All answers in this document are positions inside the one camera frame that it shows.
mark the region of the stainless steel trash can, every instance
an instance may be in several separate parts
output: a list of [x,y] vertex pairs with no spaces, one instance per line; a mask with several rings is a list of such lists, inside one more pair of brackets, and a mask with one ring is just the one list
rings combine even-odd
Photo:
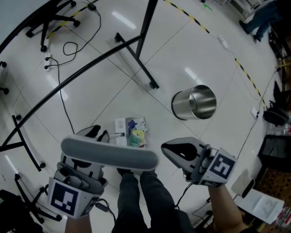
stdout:
[[208,86],[198,85],[176,93],[171,101],[171,108],[178,119],[205,120],[214,114],[217,99]]

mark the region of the yellow black caution tape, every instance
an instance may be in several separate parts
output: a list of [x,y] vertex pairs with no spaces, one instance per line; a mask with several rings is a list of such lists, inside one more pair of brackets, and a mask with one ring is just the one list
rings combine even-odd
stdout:
[[[184,11],[183,9],[181,9],[179,6],[175,5],[174,3],[168,1],[168,0],[163,0],[166,3],[172,5],[173,7],[177,8],[178,10],[180,10],[181,12],[183,12],[185,15],[187,15],[190,19],[192,19],[195,23],[197,23],[203,30],[205,30],[207,33],[210,34],[209,30],[206,29],[205,26],[203,26],[199,21],[196,20],[196,18],[194,18],[192,15],[190,15],[189,13],[187,13],[186,11]],[[71,18],[75,17],[78,13],[80,13],[81,11],[85,10],[88,6],[86,5],[84,8],[80,9],[79,11],[77,11],[76,13],[74,13],[72,16],[70,16]],[[62,26],[64,26],[67,23],[67,21],[64,21],[63,23],[61,23],[56,29],[54,29],[48,36],[47,39],[49,37],[52,36],[52,34],[54,34],[56,31],[58,31]],[[255,88],[255,90],[257,91],[259,97],[261,98],[263,104],[265,107],[266,103],[261,95],[261,93],[259,92],[257,86],[254,84],[253,80],[250,78],[249,74],[245,71],[245,69],[242,67],[242,65],[240,64],[240,62],[235,58],[236,63],[240,66],[241,70],[244,72],[244,74],[247,76],[247,78],[250,80],[250,82],[252,83],[253,87]]]
[[[74,13],[72,16],[70,16],[70,18],[75,17],[78,13],[80,13],[81,11],[85,10],[88,6],[86,5],[85,7],[81,8],[79,11],[77,11],[76,13]],[[62,22],[56,29],[54,29],[48,36],[47,39],[49,39],[56,31],[58,31],[62,26],[64,26],[67,23],[67,21]]]

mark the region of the jeans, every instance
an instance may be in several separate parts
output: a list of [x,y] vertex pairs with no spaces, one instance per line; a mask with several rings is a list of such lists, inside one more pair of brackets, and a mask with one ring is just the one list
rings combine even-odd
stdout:
[[270,23],[281,20],[283,20],[283,16],[273,1],[257,10],[253,16],[253,19],[245,25],[245,28],[248,33],[251,33],[255,28],[258,27],[259,29],[256,36],[257,39],[261,40],[264,33],[270,26]]
[[154,171],[143,172],[140,184],[151,216],[151,229],[147,228],[140,210],[138,181],[132,174],[125,173],[120,184],[118,217],[112,233],[181,233],[183,229],[194,232],[187,214],[175,210],[173,198]]

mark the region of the black pants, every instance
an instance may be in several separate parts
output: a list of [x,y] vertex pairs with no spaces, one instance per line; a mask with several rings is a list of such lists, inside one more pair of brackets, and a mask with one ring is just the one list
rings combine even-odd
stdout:
[[151,216],[151,229],[147,229],[140,210],[138,181],[126,173],[120,184],[118,217],[112,233],[182,232],[174,200],[156,173],[143,172],[140,184]]

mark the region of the person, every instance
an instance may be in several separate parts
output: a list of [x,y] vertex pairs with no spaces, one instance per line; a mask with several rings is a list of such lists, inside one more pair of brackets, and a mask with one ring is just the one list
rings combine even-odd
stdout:
[[[139,207],[138,181],[130,170],[118,169],[122,176],[118,198],[118,217],[112,233],[194,233],[188,215],[175,208],[170,193],[154,171],[143,172],[140,184],[151,216],[148,229]],[[239,209],[224,185],[209,187],[216,229],[221,233],[251,232],[243,223]],[[89,216],[68,218],[65,233],[92,233]]]
[[255,28],[259,28],[253,38],[255,41],[261,42],[270,23],[284,19],[291,19],[291,0],[275,0],[269,2],[255,12],[251,21],[244,23],[240,20],[239,23],[247,34],[250,34]]

